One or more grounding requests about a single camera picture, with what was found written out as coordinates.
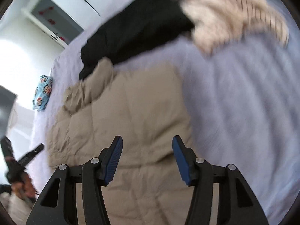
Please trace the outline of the person's left hand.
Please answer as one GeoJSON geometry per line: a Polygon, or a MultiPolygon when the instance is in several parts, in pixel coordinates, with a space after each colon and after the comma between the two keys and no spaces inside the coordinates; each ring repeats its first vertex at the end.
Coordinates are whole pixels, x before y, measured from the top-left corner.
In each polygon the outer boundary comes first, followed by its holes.
{"type": "Polygon", "coordinates": [[[11,189],[15,195],[23,200],[23,195],[21,194],[21,190],[28,198],[34,198],[36,196],[36,189],[32,184],[32,180],[29,175],[24,172],[22,182],[14,182],[11,186],[11,189]]]}

